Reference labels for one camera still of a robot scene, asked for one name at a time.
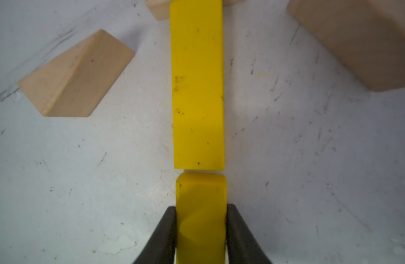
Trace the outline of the wooden triangle block back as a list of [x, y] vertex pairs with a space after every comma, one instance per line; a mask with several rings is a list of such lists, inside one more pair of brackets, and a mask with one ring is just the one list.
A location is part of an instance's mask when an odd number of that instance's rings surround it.
[[405, 88], [405, 1], [289, 1], [287, 11], [368, 89]]

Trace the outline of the yellow rectangular block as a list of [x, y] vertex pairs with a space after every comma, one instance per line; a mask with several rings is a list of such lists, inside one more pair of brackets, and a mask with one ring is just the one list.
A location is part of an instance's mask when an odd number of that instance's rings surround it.
[[223, 175], [183, 173], [176, 182], [177, 263], [224, 264], [227, 182]]
[[173, 148], [176, 169], [225, 168], [223, 3], [172, 1]]

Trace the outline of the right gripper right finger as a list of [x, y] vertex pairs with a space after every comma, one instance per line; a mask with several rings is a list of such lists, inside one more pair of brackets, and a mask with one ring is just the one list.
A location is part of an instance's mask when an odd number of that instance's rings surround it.
[[230, 264], [272, 264], [231, 203], [227, 205], [226, 243]]

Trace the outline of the wooden triangle block front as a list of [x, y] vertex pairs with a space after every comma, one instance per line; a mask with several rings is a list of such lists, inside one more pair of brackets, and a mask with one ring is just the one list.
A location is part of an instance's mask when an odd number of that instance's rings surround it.
[[88, 117], [134, 55], [101, 29], [17, 84], [45, 117]]

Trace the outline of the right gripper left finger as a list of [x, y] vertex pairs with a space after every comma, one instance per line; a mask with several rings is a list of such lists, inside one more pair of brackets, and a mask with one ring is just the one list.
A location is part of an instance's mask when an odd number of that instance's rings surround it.
[[134, 264], [173, 264], [177, 245], [177, 213], [174, 206], [166, 209]]

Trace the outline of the wooden rectangular block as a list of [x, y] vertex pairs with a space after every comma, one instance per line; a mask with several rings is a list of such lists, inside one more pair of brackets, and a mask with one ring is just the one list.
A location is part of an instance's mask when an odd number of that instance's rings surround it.
[[[170, 17], [170, 3], [172, 0], [146, 0], [146, 7], [156, 20], [165, 20]], [[231, 6], [244, 0], [222, 0], [223, 6]]]

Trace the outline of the wooden triangle block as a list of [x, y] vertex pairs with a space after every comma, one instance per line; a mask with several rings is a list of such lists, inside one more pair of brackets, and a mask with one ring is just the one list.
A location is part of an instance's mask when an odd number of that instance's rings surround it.
[[45, 117], [88, 117], [134, 55], [101, 29], [17, 84]]
[[405, 1], [289, 1], [287, 11], [368, 89], [405, 88]]

